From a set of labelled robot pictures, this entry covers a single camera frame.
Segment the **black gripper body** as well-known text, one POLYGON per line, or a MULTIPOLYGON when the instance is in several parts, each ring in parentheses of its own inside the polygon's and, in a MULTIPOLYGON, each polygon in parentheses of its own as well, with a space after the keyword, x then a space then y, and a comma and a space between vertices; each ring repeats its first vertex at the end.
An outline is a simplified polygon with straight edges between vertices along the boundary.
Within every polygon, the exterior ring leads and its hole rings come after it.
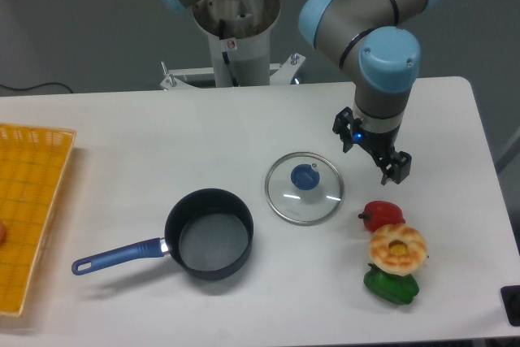
POLYGON ((352 139, 375 160, 382 158, 390 159, 395 151, 395 141, 400 125, 394 126, 384 132, 368 128, 370 123, 367 120, 355 119, 353 122, 352 139))

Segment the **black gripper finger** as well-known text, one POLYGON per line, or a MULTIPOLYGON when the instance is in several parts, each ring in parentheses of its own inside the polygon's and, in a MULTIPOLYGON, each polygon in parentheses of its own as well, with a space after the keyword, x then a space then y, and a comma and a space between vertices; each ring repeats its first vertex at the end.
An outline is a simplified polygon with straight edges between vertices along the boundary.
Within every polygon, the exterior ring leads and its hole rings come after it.
POLYGON ((404 151, 390 150, 379 157, 379 168, 381 169, 381 184, 393 182, 400 184, 410 174, 412 156, 404 151))
POLYGON ((345 107, 336 115, 332 131, 339 136, 344 153, 347 153, 358 143, 359 119, 354 117, 353 110, 350 107, 345 107))

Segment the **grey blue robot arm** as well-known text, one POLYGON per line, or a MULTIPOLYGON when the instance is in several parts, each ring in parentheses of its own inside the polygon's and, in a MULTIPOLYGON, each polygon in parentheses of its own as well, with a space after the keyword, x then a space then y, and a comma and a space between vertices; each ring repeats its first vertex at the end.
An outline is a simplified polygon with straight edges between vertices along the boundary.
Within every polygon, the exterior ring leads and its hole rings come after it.
MULTIPOLYGON (((162 0, 174 13, 191 9, 206 34, 219 87, 266 85, 270 32, 280 0, 162 0)), ((305 40, 355 85, 353 105, 334 119, 344 150, 359 145, 383 182, 402 182, 411 157, 395 149, 410 90, 418 77, 420 45, 400 23, 439 0, 307 0, 298 18, 305 40)))

